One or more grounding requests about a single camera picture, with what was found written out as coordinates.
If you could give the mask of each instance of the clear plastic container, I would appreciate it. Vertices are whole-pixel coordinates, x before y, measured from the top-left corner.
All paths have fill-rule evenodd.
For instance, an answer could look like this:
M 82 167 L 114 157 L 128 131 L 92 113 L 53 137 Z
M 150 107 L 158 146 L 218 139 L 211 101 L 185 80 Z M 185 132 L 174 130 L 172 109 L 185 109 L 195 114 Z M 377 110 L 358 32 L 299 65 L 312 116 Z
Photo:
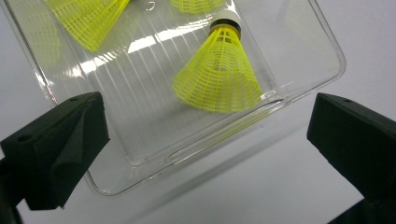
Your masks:
M 53 105 L 89 91 L 103 94 L 111 141 L 87 179 L 105 195 L 191 161 L 346 68 L 315 0 L 229 0 L 199 15 L 179 12 L 170 0 L 131 0 L 97 52 L 82 48 L 44 0 L 5 0 L 1 6 Z M 242 18 L 242 45 L 264 91 L 257 106 L 230 114 L 182 104 L 171 88 L 224 8 Z

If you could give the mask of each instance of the yellow net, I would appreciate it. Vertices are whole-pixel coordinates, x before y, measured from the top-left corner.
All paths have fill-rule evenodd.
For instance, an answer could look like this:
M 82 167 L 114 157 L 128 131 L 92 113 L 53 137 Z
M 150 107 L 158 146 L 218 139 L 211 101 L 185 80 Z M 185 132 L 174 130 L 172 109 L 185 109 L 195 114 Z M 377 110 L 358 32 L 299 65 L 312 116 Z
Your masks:
M 191 14 L 209 12 L 224 3 L 225 0 L 172 0 L 172 6 Z
M 99 49 L 129 0 L 46 0 L 59 23 L 77 42 Z
M 261 100 L 262 89 L 235 31 L 220 26 L 175 76 L 184 103 L 214 112 L 236 112 Z

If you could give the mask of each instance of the black band on shuttlecock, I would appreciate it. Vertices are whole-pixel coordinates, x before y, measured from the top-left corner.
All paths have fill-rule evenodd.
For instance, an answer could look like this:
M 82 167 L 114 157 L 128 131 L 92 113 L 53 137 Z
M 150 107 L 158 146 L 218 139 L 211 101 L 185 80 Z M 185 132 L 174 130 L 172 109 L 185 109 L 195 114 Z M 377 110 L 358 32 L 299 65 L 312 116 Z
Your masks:
M 238 22 L 230 20 L 230 19 L 219 19 L 219 20 L 213 21 L 212 24 L 210 24 L 210 29 L 212 29 L 213 27 L 215 27 L 217 25 L 222 25 L 222 24 L 231 25 L 239 32 L 239 34 L 241 33 L 241 26 L 238 24 Z

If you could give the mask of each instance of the white background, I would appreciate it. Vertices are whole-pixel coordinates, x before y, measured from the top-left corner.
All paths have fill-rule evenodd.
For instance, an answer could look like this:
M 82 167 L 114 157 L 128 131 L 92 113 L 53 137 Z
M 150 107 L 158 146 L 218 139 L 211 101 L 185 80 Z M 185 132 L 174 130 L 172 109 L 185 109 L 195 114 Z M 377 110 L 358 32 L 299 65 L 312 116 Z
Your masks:
M 346 55 L 346 72 L 321 89 L 396 120 L 396 1 L 318 1 Z M 261 142 L 253 125 L 194 164 L 115 199 L 80 181 L 65 209 L 32 212 L 34 223 L 327 223 L 362 197 L 306 140 L 316 93 L 276 112 L 283 134 Z M 0 12 L 0 139 L 50 107 Z M 217 163 L 217 158 L 233 155 Z

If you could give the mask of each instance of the plastic bin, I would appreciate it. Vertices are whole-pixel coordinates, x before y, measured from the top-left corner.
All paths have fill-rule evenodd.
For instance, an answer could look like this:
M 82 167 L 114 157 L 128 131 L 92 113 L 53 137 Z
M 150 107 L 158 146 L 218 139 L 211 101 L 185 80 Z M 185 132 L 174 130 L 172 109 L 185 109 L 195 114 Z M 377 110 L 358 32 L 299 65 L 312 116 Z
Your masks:
M 79 45 L 44 0 L 5 0 L 1 6 L 49 102 L 103 94 L 111 141 L 87 179 L 105 195 L 191 161 L 346 68 L 315 0 L 227 1 L 198 15 L 179 12 L 170 0 L 131 0 L 96 52 Z M 206 40 L 210 19 L 224 8 L 242 18 L 241 41 L 264 91 L 257 106 L 230 114 L 182 104 L 171 88 Z

